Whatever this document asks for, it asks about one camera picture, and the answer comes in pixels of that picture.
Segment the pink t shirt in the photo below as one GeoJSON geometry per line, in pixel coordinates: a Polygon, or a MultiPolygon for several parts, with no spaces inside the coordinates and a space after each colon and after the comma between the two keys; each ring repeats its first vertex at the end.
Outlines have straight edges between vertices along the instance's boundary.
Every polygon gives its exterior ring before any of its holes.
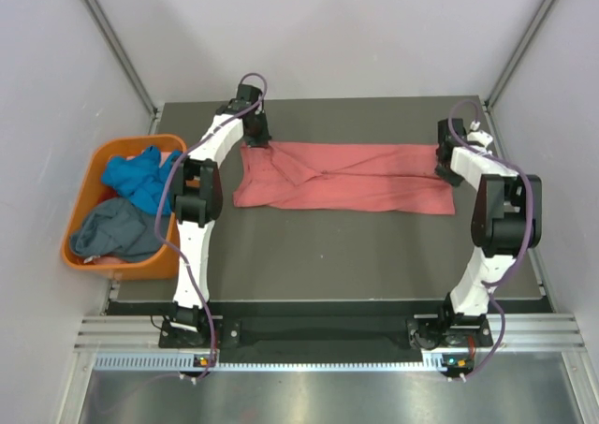
{"type": "Polygon", "coordinates": [[[435,147],[274,141],[241,146],[238,208],[453,215],[452,187],[434,172],[435,147]]]}

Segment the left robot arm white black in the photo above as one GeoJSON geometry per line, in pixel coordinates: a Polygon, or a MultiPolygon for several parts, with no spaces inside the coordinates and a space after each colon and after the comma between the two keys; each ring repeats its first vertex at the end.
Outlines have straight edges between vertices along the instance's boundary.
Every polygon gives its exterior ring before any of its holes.
{"type": "Polygon", "coordinates": [[[179,232],[179,243],[170,245],[179,258],[179,273],[168,325],[191,345],[216,346],[207,270],[212,231],[224,203],[220,165],[240,141],[258,147],[269,143],[266,92],[265,86],[242,80],[201,139],[172,162],[165,184],[179,232]]]}

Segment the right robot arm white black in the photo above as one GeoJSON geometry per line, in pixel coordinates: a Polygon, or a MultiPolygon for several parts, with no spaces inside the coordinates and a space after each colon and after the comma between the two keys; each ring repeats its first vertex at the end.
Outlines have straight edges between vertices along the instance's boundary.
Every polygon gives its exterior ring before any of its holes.
{"type": "Polygon", "coordinates": [[[437,318],[437,334],[460,344],[486,321],[489,296],[518,269],[542,235],[542,182],[524,175],[488,150],[492,136],[467,131],[461,119],[437,124],[435,173],[476,192],[471,221],[474,250],[458,284],[447,294],[437,318]]]}

